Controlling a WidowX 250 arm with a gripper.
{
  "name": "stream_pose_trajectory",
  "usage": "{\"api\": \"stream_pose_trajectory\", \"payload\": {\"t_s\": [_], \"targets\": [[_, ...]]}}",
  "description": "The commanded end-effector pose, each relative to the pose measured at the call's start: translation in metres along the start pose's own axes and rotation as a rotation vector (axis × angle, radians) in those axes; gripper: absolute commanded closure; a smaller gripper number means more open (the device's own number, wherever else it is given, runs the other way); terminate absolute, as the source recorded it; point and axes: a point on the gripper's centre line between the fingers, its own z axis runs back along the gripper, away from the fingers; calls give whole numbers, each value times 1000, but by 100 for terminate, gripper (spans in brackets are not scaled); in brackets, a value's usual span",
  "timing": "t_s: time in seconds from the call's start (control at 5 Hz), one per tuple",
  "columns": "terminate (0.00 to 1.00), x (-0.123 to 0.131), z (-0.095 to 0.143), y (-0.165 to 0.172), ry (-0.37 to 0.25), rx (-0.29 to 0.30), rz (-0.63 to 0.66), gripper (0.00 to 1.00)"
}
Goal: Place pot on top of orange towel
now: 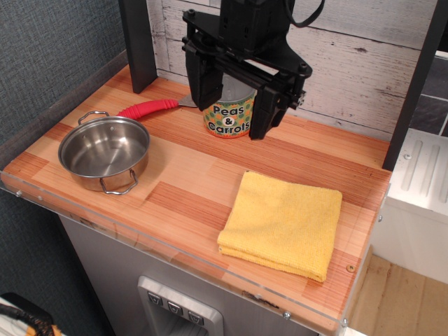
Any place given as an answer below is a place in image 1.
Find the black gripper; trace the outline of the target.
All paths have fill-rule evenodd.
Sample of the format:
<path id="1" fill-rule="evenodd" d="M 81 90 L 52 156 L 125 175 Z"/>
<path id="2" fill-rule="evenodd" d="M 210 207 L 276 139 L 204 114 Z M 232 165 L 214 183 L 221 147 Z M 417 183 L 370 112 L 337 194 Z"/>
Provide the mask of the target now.
<path id="1" fill-rule="evenodd" d="M 262 140 L 288 108 L 302 104 L 312 68 L 288 44 L 290 27 L 304 28 L 308 17 L 293 17 L 294 1 L 222 1 L 217 15 L 183 12 L 183 38 L 190 94 L 203 111 L 222 96 L 223 74 L 258 91 L 251 140 Z"/>

